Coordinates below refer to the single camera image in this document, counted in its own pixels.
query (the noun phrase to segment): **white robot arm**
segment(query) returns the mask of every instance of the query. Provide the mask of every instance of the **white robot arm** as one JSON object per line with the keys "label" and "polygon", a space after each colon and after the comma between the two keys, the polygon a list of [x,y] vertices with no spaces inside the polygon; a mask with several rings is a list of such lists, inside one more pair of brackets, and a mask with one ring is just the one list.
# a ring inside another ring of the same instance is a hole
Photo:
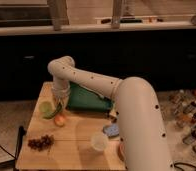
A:
{"label": "white robot arm", "polygon": [[76,69],[65,56],[48,65],[57,98],[69,94],[69,81],[115,102],[124,156],[129,171],[174,170],[159,103],[152,86],[142,78],[124,80]]}

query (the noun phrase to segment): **black wire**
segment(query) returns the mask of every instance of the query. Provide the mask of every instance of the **black wire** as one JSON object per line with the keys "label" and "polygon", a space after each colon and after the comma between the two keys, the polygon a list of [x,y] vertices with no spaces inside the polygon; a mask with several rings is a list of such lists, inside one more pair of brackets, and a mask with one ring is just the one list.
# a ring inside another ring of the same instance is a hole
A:
{"label": "black wire", "polygon": [[174,163],[174,167],[176,167],[176,168],[181,170],[182,168],[179,167],[178,165],[188,166],[188,167],[196,169],[196,166],[193,165],[193,164],[190,164],[190,163],[184,163],[184,162],[176,162],[176,163]]}
{"label": "black wire", "polygon": [[9,153],[7,150],[5,150],[5,148],[2,147],[1,144],[0,144],[0,148],[1,148],[4,152],[6,152],[7,154],[9,154],[11,157],[13,157],[14,159],[16,159],[16,157],[15,157],[14,155],[12,155],[11,153]]}

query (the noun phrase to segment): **wooden cutting board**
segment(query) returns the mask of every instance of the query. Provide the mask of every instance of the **wooden cutting board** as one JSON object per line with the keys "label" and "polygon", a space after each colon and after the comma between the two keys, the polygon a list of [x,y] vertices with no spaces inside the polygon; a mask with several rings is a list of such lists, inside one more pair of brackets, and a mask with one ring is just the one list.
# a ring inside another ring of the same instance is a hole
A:
{"label": "wooden cutting board", "polygon": [[[32,115],[16,168],[20,170],[125,170],[117,155],[119,138],[110,139],[104,152],[95,151],[90,137],[102,131],[110,120],[102,113],[73,113],[64,110],[67,117],[64,127],[58,127],[53,120],[42,118],[39,104],[50,101],[53,105],[51,82],[45,82]],[[54,135],[55,143],[50,150],[31,150],[27,142],[43,135]]]}

